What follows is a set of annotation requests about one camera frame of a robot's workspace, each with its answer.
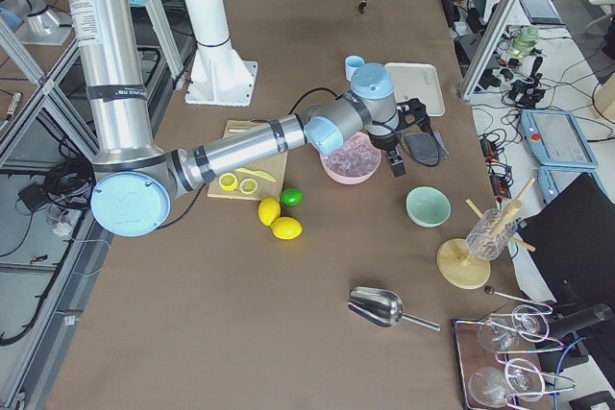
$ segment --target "monitor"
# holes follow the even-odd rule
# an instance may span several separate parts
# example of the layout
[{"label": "monitor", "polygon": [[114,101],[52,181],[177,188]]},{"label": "monitor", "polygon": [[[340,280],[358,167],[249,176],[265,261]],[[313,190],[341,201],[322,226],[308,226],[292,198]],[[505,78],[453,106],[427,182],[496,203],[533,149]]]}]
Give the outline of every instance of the monitor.
[{"label": "monitor", "polygon": [[552,0],[521,0],[521,7],[531,24],[564,24]]}]

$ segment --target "lemon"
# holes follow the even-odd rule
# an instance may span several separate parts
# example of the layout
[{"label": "lemon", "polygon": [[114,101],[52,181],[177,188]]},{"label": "lemon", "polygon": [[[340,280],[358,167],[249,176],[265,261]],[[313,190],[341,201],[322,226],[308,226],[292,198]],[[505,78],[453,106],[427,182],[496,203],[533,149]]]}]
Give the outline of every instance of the lemon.
[{"label": "lemon", "polygon": [[224,175],[218,178],[218,184],[220,185],[220,189],[223,191],[235,191],[239,182],[237,181],[237,177],[233,173],[225,173]]},{"label": "lemon", "polygon": [[239,190],[244,194],[254,194],[257,192],[258,182],[254,178],[246,178],[241,180]]},{"label": "lemon", "polygon": [[258,204],[258,218],[265,226],[271,226],[280,218],[280,213],[282,213],[280,203],[273,197],[267,197]]},{"label": "lemon", "polygon": [[299,237],[304,228],[301,226],[301,223],[294,218],[283,216],[273,222],[271,230],[273,231],[273,235],[279,239],[291,240],[295,237]]}]

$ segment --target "white pillar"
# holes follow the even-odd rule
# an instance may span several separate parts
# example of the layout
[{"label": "white pillar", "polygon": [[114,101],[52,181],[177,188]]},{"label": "white pillar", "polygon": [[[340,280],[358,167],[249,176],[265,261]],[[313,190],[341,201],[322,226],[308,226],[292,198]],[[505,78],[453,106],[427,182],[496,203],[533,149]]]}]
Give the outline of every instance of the white pillar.
[{"label": "white pillar", "polygon": [[222,0],[185,0],[198,42],[185,100],[191,104],[249,106],[258,66],[231,45]]}]

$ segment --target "glass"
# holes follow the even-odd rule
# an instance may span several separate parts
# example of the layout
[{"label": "glass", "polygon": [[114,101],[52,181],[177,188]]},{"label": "glass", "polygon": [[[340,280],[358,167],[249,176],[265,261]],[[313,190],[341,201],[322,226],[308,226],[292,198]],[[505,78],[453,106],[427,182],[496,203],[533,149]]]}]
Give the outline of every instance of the glass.
[{"label": "glass", "polygon": [[[563,388],[548,388],[545,376],[568,381]],[[557,376],[541,372],[527,359],[510,359],[504,363],[504,370],[495,367],[483,367],[474,372],[468,381],[470,396],[488,408],[511,407],[526,410],[518,404],[517,399],[535,402],[545,395],[570,391],[575,388],[575,381],[566,376]]]},{"label": "glass", "polygon": [[[479,327],[480,346],[496,353],[496,360],[504,363],[500,357],[503,353],[537,354],[562,350],[564,345],[559,340],[549,337],[550,328],[547,315],[530,304],[520,304],[510,312],[492,312]],[[543,343],[540,349],[520,347],[520,340],[530,343]]]},{"label": "glass", "polygon": [[485,211],[465,239],[468,252],[477,258],[491,261],[500,256],[508,245],[510,237],[517,231],[515,221],[504,225],[504,228],[494,233],[496,225],[502,220],[503,214],[491,208]]},{"label": "glass", "polygon": [[525,58],[534,49],[536,43],[538,43],[538,27],[524,26],[521,33],[512,40],[510,57],[516,60]]}]

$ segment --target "robotic arm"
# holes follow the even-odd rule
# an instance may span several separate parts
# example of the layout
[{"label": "robotic arm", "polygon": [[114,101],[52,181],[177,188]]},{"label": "robotic arm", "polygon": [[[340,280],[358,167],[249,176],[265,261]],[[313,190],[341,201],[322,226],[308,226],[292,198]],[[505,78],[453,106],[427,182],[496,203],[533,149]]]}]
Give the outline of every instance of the robotic arm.
[{"label": "robotic arm", "polygon": [[[129,0],[68,1],[99,141],[99,153],[92,160],[97,184],[91,208],[99,224],[111,232],[124,236],[151,232],[167,218],[172,202],[186,192],[307,142],[329,154],[366,128],[389,159],[391,153],[397,154],[397,130],[407,122],[395,103],[388,71],[376,63],[359,68],[351,90],[330,106],[166,154],[155,144],[149,123]],[[419,112],[412,115],[417,118]]]}]

